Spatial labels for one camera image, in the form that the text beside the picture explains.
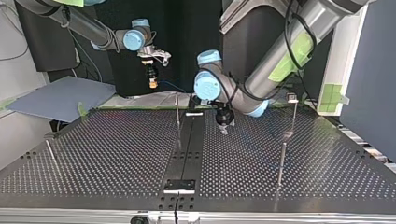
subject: green tape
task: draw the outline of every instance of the green tape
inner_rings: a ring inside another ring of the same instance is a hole
[[[294,56],[296,57],[299,65],[303,66],[309,61],[309,53],[311,52],[313,43],[311,36],[306,32],[301,33],[297,39],[292,44],[291,48],[293,50]],[[297,72],[297,67],[295,66],[290,55],[287,53],[283,59],[276,66],[275,70],[271,73],[268,79],[274,82],[281,82],[285,77],[287,77],[292,72]]]
[[[84,0],[54,0],[54,1],[70,6],[84,7]]]
[[[0,102],[0,111],[2,110],[7,110],[7,106],[9,106],[10,104],[14,103],[15,99],[9,99],[9,100],[5,100],[3,102]]]
[[[325,84],[320,100],[319,112],[335,112],[341,101],[342,85]]]
[[[84,104],[82,102],[78,102],[78,113],[81,117],[88,115],[88,111],[84,108]]]

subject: blue joint cap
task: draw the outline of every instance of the blue joint cap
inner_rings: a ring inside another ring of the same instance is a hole
[[[201,100],[214,101],[220,96],[221,87],[212,74],[203,71],[195,78],[194,90]]]
[[[218,50],[210,49],[198,55],[197,60],[198,60],[198,64],[201,65],[204,63],[213,63],[216,61],[221,61],[221,56]]]
[[[247,113],[246,115],[251,116],[253,118],[258,118],[264,113],[268,105],[269,105],[268,100],[263,101],[262,104],[259,107],[257,107],[253,112]]]
[[[148,26],[149,27],[149,20],[148,19],[137,19],[132,21],[132,28],[136,26]]]
[[[123,42],[128,50],[137,51],[145,46],[146,39],[140,31],[130,30],[124,35]]]

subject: vertical metal pin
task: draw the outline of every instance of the vertical metal pin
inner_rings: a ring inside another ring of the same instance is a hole
[[[293,123],[291,124],[291,131],[294,132],[294,123],[296,121],[296,114],[297,114],[297,103],[294,103],[294,113],[293,113]]]
[[[277,178],[277,185],[279,187],[282,186],[283,166],[285,164],[285,157],[286,157],[286,146],[287,146],[287,143],[283,143],[282,150],[280,152],[279,176]]]
[[[51,157],[53,160],[56,160],[55,154],[53,154],[52,147],[51,147],[51,145],[50,145],[50,140],[47,139],[47,140],[46,140],[46,144],[47,144],[47,147],[48,147],[48,149],[49,149],[50,157]]]
[[[178,95],[175,97],[176,113],[177,113],[177,128],[180,129],[180,114],[178,113]]]

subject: perforated metal table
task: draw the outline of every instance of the perforated metal table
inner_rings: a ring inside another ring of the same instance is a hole
[[[93,111],[49,141],[56,160],[43,143],[0,171],[0,223],[4,214],[49,209],[396,214],[396,175],[309,108],[298,109],[281,188],[292,109],[236,115],[228,135],[214,117],[183,116],[178,130],[174,110]],[[193,180],[195,193],[164,194],[177,179]]]

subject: black metal plate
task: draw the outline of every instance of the black metal plate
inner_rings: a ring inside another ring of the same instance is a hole
[[[259,119],[236,115],[228,135],[219,132],[214,112],[205,115],[195,210],[396,213],[396,175],[311,109],[298,110],[280,190],[292,109],[271,109]]]

